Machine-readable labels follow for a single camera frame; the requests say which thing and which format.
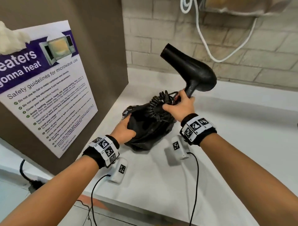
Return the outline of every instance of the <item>white cord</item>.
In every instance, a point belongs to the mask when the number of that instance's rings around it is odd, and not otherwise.
[[[254,31],[254,27],[256,25],[257,18],[254,19],[254,22],[252,24],[252,28],[251,28],[251,30],[249,32],[249,35],[248,35],[247,39],[237,49],[235,49],[230,55],[228,55],[226,58],[224,58],[222,60],[217,60],[217,59],[215,59],[212,56],[212,54],[211,54],[211,52],[210,52],[210,50],[208,48],[208,45],[207,45],[207,43],[206,43],[206,41],[205,41],[205,39],[204,39],[204,37],[202,35],[202,32],[200,30],[198,2],[197,2],[197,0],[194,0],[194,1],[195,1],[195,21],[196,21],[196,25],[197,25],[197,29],[198,29],[199,35],[200,35],[201,40],[202,40],[202,42],[203,42],[203,44],[204,44],[204,46],[205,46],[205,48],[207,50],[207,53],[208,53],[208,55],[210,56],[210,58],[213,61],[215,61],[217,63],[224,62],[225,60],[229,59],[232,55],[234,55],[239,49],[241,49],[248,42],[248,40],[250,39],[250,37],[251,37],[251,35],[252,35],[253,31]],[[189,3],[186,3],[186,0],[180,0],[180,9],[181,9],[181,11],[183,13],[185,13],[185,14],[188,13],[190,11],[190,9],[191,9],[192,4],[193,4],[193,0],[189,0]]]

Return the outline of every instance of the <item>tile floor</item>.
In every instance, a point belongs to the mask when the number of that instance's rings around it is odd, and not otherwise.
[[[28,195],[29,192],[26,187],[0,180],[0,222]],[[94,217],[98,226],[151,226],[151,224],[100,208],[95,208],[94,211]],[[95,226],[92,212],[90,212],[90,218],[92,220],[92,226]],[[60,222],[59,226],[91,226],[88,220],[88,210],[80,202],[76,202]]]

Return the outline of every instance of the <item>cream fuzzy object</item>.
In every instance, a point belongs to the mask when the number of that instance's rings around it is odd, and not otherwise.
[[[26,43],[30,43],[28,34],[21,31],[9,30],[0,21],[0,54],[8,55],[26,48]]]

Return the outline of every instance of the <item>person's left arm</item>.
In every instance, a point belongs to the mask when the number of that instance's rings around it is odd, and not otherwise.
[[[129,117],[120,121],[110,134],[119,144],[136,135],[127,129],[128,121]],[[82,156],[26,198],[0,226],[58,225],[101,167],[93,158]]]

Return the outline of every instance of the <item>hand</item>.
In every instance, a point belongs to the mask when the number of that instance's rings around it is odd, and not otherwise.
[[[110,134],[110,136],[114,137],[119,144],[124,144],[136,136],[135,131],[127,129],[130,116],[131,114],[129,114],[125,119],[121,120]]]
[[[179,96],[181,97],[181,102],[179,104],[164,104],[162,108],[169,112],[177,121],[181,122],[189,114],[195,113],[195,108],[193,106],[195,98],[188,98],[184,90],[179,91]]]

